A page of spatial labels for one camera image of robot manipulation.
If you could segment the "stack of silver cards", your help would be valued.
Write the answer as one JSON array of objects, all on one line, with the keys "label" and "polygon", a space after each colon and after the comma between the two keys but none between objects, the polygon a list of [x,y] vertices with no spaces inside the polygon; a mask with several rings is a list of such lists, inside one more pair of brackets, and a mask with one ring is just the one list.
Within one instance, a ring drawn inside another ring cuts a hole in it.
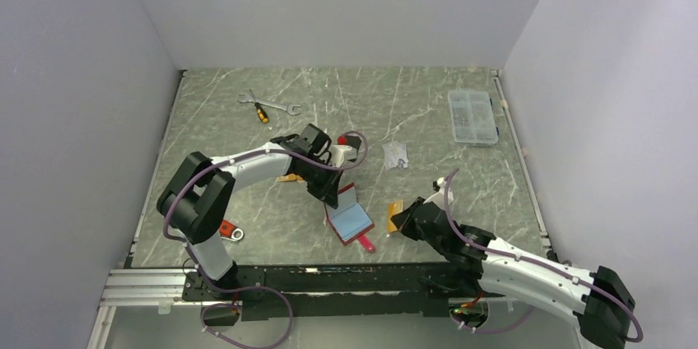
[{"label": "stack of silver cards", "polygon": [[384,168],[386,170],[408,168],[409,159],[405,143],[392,141],[384,144],[382,149],[384,151]]}]

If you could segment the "gold VIP card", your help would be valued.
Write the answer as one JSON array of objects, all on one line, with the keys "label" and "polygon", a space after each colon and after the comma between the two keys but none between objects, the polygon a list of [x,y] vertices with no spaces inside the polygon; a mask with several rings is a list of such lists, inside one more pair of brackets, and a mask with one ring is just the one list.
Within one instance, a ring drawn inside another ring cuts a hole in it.
[{"label": "gold VIP card", "polygon": [[400,214],[404,208],[404,201],[402,199],[393,201],[388,206],[387,220],[386,220],[386,235],[389,237],[392,233],[398,232],[398,227],[393,223],[392,217]]}]

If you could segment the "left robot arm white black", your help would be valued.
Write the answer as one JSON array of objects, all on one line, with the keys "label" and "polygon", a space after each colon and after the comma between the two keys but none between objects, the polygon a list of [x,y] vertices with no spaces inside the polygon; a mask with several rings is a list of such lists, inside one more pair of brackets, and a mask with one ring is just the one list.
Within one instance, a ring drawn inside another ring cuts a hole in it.
[{"label": "left robot arm white black", "polygon": [[275,137],[232,156],[192,152],[156,202],[156,210],[165,219],[163,235],[183,244],[205,275],[204,289],[215,299],[224,300],[240,285],[238,266],[219,232],[231,196],[266,179],[298,175],[311,196],[337,207],[342,172],[365,159],[365,142],[365,136],[357,131],[348,131],[332,142],[327,133],[310,123],[299,134]]}]

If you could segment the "red leather card holder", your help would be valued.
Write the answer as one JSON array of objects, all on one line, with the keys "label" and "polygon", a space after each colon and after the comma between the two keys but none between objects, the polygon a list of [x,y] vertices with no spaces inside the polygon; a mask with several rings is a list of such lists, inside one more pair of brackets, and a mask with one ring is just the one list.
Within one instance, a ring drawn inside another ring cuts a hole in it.
[{"label": "red leather card holder", "polygon": [[373,254],[376,247],[366,234],[375,224],[358,202],[356,185],[349,183],[340,188],[337,201],[337,207],[323,206],[323,223],[332,229],[342,245],[358,242],[364,251]]}]

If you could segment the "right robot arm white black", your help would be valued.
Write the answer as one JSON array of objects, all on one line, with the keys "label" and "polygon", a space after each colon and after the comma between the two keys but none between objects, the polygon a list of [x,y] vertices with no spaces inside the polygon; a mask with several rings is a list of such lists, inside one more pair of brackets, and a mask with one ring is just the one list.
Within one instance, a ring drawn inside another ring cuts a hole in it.
[{"label": "right robot arm white black", "polygon": [[522,301],[577,327],[597,347],[630,342],[635,300],[614,270],[589,271],[530,254],[489,231],[449,221],[432,199],[417,198],[389,220],[400,234],[426,242],[449,262],[461,294],[484,291]]}]

